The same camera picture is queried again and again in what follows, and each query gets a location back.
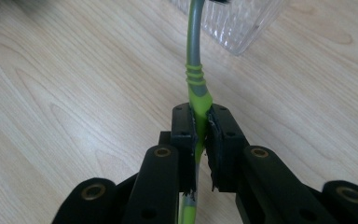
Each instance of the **light wood surface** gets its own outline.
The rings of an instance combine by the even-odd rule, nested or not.
[[[240,57],[202,34],[214,102],[305,184],[358,184],[358,0],[291,0]],[[186,16],[168,0],[0,1],[0,223],[135,174],[186,102]],[[198,223],[241,223],[200,171]]]

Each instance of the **clear plastic box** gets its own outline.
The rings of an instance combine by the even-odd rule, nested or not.
[[[190,0],[171,0],[188,14]],[[234,55],[242,54],[276,19],[288,0],[231,0],[219,4],[205,0],[202,28]]]

